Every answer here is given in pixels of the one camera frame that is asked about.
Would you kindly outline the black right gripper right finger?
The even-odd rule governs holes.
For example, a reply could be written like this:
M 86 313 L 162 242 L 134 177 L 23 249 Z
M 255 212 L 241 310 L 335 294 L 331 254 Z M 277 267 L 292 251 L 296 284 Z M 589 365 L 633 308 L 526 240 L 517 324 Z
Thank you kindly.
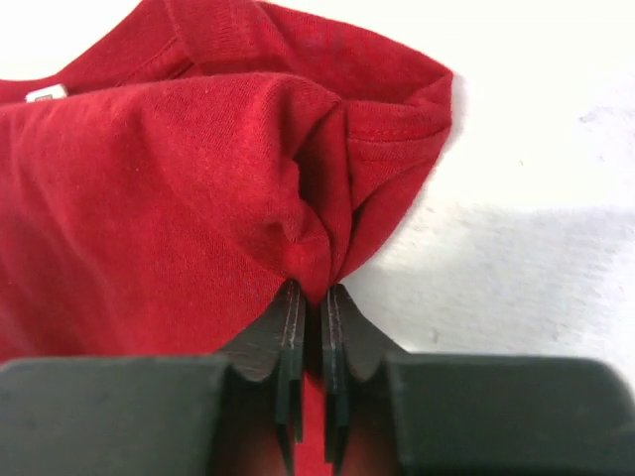
M 346 287 L 320 305 L 324 452 L 330 464 L 410 464 L 411 356 L 373 324 Z

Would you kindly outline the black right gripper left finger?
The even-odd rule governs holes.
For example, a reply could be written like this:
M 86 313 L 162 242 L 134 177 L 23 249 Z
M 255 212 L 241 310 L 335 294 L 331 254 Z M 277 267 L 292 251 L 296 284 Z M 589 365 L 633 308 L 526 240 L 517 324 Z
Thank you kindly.
M 217 441 L 303 439 L 306 299 L 287 281 L 266 309 L 214 357 L 221 369 Z

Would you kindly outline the red t-shirt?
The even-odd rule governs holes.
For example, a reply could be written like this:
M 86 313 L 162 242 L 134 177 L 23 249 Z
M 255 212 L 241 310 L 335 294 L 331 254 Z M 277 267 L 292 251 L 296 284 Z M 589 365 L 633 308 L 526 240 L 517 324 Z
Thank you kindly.
M 1 84 L 1 471 L 369 475 L 324 452 L 320 305 L 407 213 L 453 72 L 263 1 L 144 1 Z M 217 441 L 214 355 L 287 281 L 303 439 Z

